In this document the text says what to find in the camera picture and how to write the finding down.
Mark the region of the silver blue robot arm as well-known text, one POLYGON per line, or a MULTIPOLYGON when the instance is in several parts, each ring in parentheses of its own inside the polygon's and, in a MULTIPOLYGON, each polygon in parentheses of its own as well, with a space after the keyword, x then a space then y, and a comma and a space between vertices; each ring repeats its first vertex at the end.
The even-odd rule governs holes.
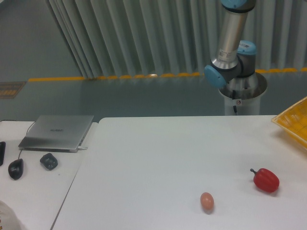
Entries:
POLYGON ((223 88, 243 72, 243 64, 237 50, 248 13, 256 5, 255 0, 222 0, 224 22, 219 36, 217 51, 210 65, 204 68, 207 81, 216 88, 223 88))

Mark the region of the white sleeved forearm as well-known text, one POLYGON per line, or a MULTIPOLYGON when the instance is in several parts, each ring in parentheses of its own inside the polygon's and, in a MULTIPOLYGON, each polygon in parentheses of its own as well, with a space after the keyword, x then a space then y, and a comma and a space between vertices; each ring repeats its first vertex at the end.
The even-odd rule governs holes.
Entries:
POLYGON ((0 229, 26 230, 24 224, 17 218, 15 212, 3 201, 0 202, 0 229))

